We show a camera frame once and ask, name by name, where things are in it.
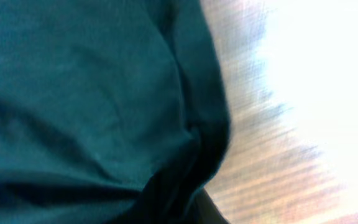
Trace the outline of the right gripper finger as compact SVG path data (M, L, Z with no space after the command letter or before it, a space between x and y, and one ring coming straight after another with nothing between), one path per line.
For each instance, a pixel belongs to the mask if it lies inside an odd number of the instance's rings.
M205 189L195 197L197 224L229 224Z

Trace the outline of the black shorts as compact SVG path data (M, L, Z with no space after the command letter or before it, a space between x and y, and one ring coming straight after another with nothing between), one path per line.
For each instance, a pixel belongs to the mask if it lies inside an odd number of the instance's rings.
M0 223L197 223L230 123L199 1L0 0Z

